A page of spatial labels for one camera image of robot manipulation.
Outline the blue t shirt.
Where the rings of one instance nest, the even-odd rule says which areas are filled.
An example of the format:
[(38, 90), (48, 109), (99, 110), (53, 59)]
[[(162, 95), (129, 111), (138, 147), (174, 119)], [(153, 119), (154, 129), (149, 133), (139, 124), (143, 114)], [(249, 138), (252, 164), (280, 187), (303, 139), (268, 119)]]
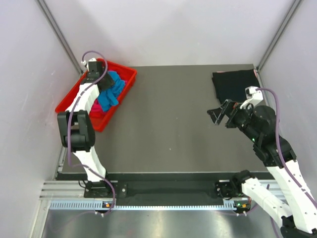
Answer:
[(108, 71), (107, 74), (113, 79), (114, 85), (103, 90), (97, 97), (97, 101), (104, 113), (108, 112), (111, 107), (119, 104), (118, 97), (126, 85), (126, 81), (122, 80), (117, 72)]

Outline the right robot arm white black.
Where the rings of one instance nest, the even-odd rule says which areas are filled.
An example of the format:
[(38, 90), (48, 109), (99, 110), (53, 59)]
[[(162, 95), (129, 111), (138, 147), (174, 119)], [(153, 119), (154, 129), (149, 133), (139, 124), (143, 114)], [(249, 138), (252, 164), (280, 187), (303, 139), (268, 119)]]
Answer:
[(207, 111), (215, 125), (228, 117), (226, 128), (237, 128), (253, 143), (253, 151), (280, 187), (286, 202), (281, 201), (250, 171), (235, 173), (228, 184), (217, 187), (223, 199), (247, 196), (265, 210), (280, 228), (285, 238), (315, 238), (317, 208), (301, 175), (290, 143), (276, 130), (274, 109), (266, 105), (242, 106), (231, 100), (219, 108)]

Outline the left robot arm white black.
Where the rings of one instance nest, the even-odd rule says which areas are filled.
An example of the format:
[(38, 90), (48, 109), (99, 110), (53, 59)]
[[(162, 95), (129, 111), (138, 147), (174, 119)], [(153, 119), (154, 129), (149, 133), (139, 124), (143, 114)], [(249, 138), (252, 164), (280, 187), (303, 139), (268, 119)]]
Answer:
[(81, 167), (86, 172), (85, 189), (103, 197), (115, 197), (114, 186), (107, 179), (107, 170), (95, 149), (96, 133), (89, 117), (93, 103), (100, 94), (97, 86), (100, 80), (81, 83), (72, 103), (57, 114), (57, 123), (62, 145), (67, 149), (68, 165)]

